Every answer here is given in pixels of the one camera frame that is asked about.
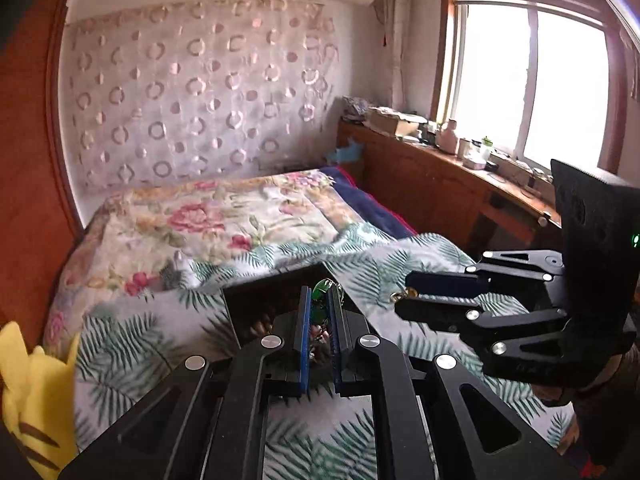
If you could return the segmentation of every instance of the pikachu plush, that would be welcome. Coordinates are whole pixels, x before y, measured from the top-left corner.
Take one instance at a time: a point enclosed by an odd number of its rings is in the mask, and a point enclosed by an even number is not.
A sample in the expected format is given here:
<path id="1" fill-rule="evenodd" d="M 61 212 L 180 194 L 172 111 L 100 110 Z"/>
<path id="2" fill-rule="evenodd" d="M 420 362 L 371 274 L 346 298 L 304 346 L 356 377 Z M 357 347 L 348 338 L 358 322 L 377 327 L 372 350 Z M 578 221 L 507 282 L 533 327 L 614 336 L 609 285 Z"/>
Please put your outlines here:
<path id="1" fill-rule="evenodd" d="M 66 363 L 36 346 L 27 354 L 17 323 L 0 330 L 2 418 L 45 480 L 56 480 L 78 453 L 74 436 L 74 367 L 79 335 Z"/>

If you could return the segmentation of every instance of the wooden bed frame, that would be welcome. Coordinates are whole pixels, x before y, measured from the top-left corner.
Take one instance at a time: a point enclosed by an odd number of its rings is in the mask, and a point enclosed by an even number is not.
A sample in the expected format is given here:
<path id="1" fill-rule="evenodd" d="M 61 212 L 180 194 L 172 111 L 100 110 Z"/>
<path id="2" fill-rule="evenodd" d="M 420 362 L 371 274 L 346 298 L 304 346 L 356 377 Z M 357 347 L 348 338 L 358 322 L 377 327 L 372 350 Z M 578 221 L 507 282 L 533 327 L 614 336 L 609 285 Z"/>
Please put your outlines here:
<path id="1" fill-rule="evenodd" d="M 82 235 L 60 146 L 66 0 L 33 0 L 0 50 L 0 326 L 42 338 L 58 276 Z"/>

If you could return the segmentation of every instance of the window curtain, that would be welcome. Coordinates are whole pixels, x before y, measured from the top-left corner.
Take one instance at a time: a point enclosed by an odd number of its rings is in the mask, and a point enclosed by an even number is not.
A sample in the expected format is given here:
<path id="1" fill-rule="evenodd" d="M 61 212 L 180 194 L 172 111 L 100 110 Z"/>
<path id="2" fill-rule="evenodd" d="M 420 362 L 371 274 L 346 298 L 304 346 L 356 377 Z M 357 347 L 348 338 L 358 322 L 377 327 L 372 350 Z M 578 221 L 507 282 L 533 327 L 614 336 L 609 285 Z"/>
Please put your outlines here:
<path id="1" fill-rule="evenodd" d="M 620 30 L 620 39 L 625 48 L 629 51 L 629 55 L 626 58 L 627 69 L 631 72 L 631 81 L 628 82 L 629 97 L 633 101 L 640 104 L 640 52 L 636 49 L 636 46 L 624 28 Z"/>
<path id="2" fill-rule="evenodd" d="M 386 105 L 396 110 L 404 109 L 402 86 L 402 55 L 409 31 L 411 0 L 384 0 L 385 6 L 385 65 Z"/>

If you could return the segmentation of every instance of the wooden desk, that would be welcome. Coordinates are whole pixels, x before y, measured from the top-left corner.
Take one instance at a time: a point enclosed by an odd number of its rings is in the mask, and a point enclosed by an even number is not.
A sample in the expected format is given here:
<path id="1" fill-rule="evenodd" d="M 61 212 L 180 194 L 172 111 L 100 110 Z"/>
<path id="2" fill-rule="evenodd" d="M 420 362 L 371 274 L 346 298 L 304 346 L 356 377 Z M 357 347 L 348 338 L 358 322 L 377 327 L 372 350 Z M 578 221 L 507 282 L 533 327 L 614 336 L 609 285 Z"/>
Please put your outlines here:
<path id="1" fill-rule="evenodd" d="M 481 243 L 478 230 L 489 219 L 529 247 L 545 212 L 558 230 L 560 216 L 553 207 L 501 176 L 468 170 L 436 148 L 341 122 L 338 146 L 347 146 L 349 138 L 365 145 L 362 188 L 419 232 L 442 234 L 466 249 Z"/>

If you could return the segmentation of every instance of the window frame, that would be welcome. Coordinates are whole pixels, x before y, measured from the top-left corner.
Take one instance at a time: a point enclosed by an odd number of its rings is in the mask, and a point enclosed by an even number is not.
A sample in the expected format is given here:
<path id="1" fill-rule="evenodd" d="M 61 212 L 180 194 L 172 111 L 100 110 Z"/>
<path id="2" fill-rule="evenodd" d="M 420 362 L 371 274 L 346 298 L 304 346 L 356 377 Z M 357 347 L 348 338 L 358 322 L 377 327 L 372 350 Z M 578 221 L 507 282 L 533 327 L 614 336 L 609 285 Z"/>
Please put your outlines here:
<path id="1" fill-rule="evenodd" d="M 622 24 L 604 0 L 576 1 L 586 1 L 597 8 L 597 18 L 602 23 L 602 30 L 605 35 L 607 57 L 609 58 L 609 100 L 607 103 L 607 118 L 598 167 L 611 173 L 617 173 L 626 129 L 628 92 L 625 47 L 620 37 Z M 438 61 L 430 115 L 432 120 L 441 124 L 450 116 L 455 115 L 458 104 L 460 79 L 464 65 L 463 47 L 467 9 L 468 4 L 460 5 L 456 4 L 455 0 L 442 0 Z M 508 153 L 508 155 L 526 162 L 532 168 L 539 168 L 540 170 L 549 172 L 549 168 L 544 168 L 541 164 L 524 157 L 524 147 L 529 135 L 538 79 L 539 12 L 543 12 L 543 10 L 536 10 L 535 8 L 529 7 L 529 24 L 531 25 L 532 33 L 530 37 L 529 71 L 524 97 L 525 103 L 516 147 L 511 153 Z"/>

